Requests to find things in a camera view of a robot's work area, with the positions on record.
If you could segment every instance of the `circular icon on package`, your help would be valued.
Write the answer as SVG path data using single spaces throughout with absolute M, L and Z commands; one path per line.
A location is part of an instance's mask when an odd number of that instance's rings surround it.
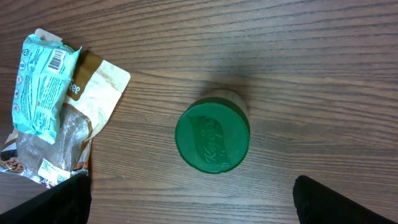
M 14 104 L 12 106 L 12 109 L 16 110 L 19 113 L 19 106 L 18 105 Z
M 19 98 L 19 90 L 15 90 L 14 92 L 14 99 L 18 99 Z
M 19 62 L 19 70 L 25 70 L 25 68 L 26 68 L 26 63 L 23 60 L 21 60 Z
M 21 84 L 24 81 L 24 78 L 22 77 L 22 75 L 18 75 L 17 76 L 17 85 Z

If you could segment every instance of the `green jar lid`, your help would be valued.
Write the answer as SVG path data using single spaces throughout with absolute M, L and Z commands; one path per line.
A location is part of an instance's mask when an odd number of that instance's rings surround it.
M 182 158 L 202 172 L 234 169 L 245 158 L 250 143 L 246 106 L 238 95 L 215 90 L 181 115 L 175 142 Z

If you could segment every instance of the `knorr logo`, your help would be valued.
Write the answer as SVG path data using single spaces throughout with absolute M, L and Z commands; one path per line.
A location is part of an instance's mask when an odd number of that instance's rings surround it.
M 193 136 L 201 159 L 211 165 L 228 165 L 223 128 L 219 122 L 207 116 L 189 117 L 193 126 Z

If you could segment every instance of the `snack package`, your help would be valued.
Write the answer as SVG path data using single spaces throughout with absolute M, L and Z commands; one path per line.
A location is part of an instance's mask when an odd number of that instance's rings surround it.
M 35 34 L 42 40 L 62 40 L 42 29 Z M 28 177 L 48 188 L 77 173 L 87 174 L 91 140 L 108 122 L 129 80 L 128 72 L 82 51 L 60 110 L 55 143 L 14 129 L 0 152 L 0 171 Z
M 35 34 L 26 38 L 12 102 L 12 123 L 20 132 L 54 144 L 79 53 L 61 41 L 40 40 Z

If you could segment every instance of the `teal packet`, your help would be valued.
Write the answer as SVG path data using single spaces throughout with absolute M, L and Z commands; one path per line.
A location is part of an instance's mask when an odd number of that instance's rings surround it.
M 40 40 L 35 34 L 26 38 L 12 102 L 12 123 L 18 131 L 54 144 L 59 112 L 80 50 Z

